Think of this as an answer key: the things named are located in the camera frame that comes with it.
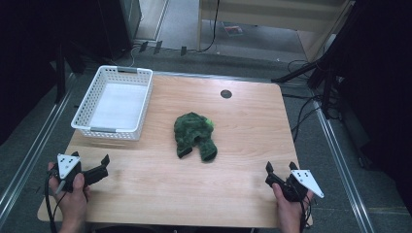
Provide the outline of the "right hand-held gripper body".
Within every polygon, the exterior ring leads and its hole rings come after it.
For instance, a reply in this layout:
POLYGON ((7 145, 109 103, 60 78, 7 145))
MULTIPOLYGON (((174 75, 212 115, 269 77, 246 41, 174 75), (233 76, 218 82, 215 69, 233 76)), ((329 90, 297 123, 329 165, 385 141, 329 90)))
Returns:
POLYGON ((313 177, 310 170, 291 170, 291 174, 285 181, 279 178, 272 170, 267 169, 265 182, 272 186, 274 183, 281 187, 284 197, 290 202, 302 201, 308 191, 312 191, 320 198, 325 195, 313 177))

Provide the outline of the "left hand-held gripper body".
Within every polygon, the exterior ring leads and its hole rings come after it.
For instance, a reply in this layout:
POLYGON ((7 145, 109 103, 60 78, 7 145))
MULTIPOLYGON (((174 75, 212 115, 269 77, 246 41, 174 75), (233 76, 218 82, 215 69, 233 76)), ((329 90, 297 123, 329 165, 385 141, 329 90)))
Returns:
POLYGON ((85 186, 98 183, 108 176, 107 165, 94 167, 90 170, 83 171, 81 157, 72 156, 71 154, 57 155, 57 162, 51 169, 51 174, 55 176, 59 182, 56 193, 61 191, 73 191, 73 180, 78 173, 82 173, 85 177, 85 186))

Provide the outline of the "person's left hand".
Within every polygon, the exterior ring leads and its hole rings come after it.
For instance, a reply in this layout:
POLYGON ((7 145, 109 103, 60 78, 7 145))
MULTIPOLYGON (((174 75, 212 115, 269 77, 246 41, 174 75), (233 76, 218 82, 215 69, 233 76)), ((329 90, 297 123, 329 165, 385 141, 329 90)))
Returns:
POLYGON ((85 177, 78 173, 73 180, 73 191, 65 196, 55 194, 60 200, 59 208, 62 212, 63 222, 86 222, 87 199, 89 198, 89 187, 85 186, 85 177))

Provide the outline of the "person's right hand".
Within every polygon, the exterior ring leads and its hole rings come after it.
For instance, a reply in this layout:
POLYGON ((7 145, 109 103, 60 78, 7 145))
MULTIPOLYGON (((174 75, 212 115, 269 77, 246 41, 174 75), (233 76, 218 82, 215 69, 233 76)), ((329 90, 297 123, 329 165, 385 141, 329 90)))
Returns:
POLYGON ((281 226, 298 226, 301 227, 301 217, 303 215, 303 210, 307 210, 309 203, 313 198, 314 193, 309 190, 307 192, 307 197, 300 205, 297 202, 289 202, 283 194, 283 191, 279 185, 276 183, 272 184, 272 189, 276 197, 276 213, 278 217, 278 228, 281 226))

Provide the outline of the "white plastic basket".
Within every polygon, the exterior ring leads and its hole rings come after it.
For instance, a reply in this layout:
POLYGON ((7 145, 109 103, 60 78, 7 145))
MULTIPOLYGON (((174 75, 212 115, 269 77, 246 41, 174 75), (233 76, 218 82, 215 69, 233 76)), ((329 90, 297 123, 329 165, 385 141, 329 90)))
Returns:
POLYGON ((102 65, 71 126, 86 137, 138 141, 152 90, 152 70, 102 65))

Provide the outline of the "green cloth garment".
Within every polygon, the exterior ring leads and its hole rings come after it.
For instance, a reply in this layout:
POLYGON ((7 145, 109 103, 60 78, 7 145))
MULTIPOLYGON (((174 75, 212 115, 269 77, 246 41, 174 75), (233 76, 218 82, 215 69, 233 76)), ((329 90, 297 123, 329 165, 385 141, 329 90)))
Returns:
POLYGON ((207 117, 191 112, 179 116, 174 123, 177 155, 183 158, 198 147, 203 162, 212 161, 218 149, 212 140, 214 123, 207 117))

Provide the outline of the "black metal stand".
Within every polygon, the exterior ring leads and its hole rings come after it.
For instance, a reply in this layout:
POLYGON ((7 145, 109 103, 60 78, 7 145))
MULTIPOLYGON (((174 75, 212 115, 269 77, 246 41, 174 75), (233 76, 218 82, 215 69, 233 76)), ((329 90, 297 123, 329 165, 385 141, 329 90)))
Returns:
POLYGON ((323 97, 321 98, 321 111, 326 118, 330 118, 328 109, 330 107, 329 100, 331 97, 330 93, 332 89, 332 82, 336 77, 337 56, 344 43, 345 35, 338 33, 333 42, 330 44, 330 47, 319 59, 310 62, 306 66, 291 72, 284 77, 275 78, 271 81, 273 83, 286 83, 300 75, 312 71, 312 74, 307 81, 307 85, 310 89, 316 89, 321 85, 321 83, 324 84, 323 97))

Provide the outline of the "dark cabinet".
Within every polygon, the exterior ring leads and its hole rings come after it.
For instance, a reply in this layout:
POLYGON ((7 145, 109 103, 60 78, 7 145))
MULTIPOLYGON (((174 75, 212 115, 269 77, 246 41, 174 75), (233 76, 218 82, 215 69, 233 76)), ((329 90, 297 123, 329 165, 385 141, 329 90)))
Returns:
POLYGON ((108 57, 130 51, 142 18, 139 0, 98 0, 108 57))

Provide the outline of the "red printed paper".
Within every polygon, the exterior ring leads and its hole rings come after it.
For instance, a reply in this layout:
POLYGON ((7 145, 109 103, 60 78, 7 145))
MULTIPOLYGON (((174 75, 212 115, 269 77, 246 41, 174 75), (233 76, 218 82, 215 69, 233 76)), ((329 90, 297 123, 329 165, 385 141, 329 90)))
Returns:
POLYGON ((229 25, 229 24, 225 24, 223 26, 226 34, 229 37, 234 37, 234 36, 241 36, 243 34, 243 30, 240 26, 238 25, 229 25))

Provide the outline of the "light wooden furniture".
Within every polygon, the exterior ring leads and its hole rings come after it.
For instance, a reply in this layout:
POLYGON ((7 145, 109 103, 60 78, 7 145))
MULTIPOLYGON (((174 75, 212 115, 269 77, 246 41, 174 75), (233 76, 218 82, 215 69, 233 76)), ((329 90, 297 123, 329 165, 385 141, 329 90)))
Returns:
POLYGON ((331 34, 344 24, 354 0, 198 0, 197 48, 202 20, 295 30, 306 58, 313 61, 331 34))

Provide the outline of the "metal floor rail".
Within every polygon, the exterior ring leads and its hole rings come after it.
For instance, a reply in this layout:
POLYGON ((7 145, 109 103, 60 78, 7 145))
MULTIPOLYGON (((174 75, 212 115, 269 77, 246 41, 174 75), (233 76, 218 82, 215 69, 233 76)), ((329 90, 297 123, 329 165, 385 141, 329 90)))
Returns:
POLYGON ((376 233, 367 208, 364 205, 350 169, 346 163, 344 153, 342 152, 342 149, 332 129, 330 121, 324 116, 321 110, 321 105, 317 101, 313 103, 313 106, 316 109, 319 123, 324 131, 328 147, 335 162, 335 166, 345 189, 346 195, 349 199, 352 212, 360 228, 360 233, 376 233))
POLYGON ((53 88, 0 146, 0 229, 33 171, 76 81, 76 75, 70 73, 61 99, 54 102, 52 95, 57 89, 53 88))

